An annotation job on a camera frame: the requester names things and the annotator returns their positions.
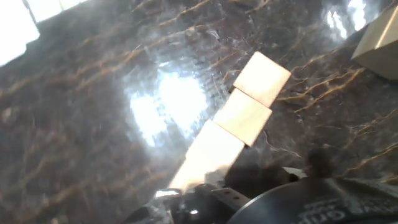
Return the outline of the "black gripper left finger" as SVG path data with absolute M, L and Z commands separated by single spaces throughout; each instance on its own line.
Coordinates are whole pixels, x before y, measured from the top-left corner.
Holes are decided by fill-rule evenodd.
M 282 166 L 232 167 L 221 180 L 218 171 L 187 192 L 169 188 L 156 191 L 147 204 L 133 211 L 124 223 L 226 223 L 239 209 L 239 196 L 249 200 L 299 177 Z

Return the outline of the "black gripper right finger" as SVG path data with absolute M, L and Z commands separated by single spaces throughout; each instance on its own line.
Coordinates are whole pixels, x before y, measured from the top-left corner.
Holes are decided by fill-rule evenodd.
M 333 176 L 333 165 L 329 150 L 321 147 L 309 151 L 307 156 L 308 175 L 313 178 L 330 178 Z

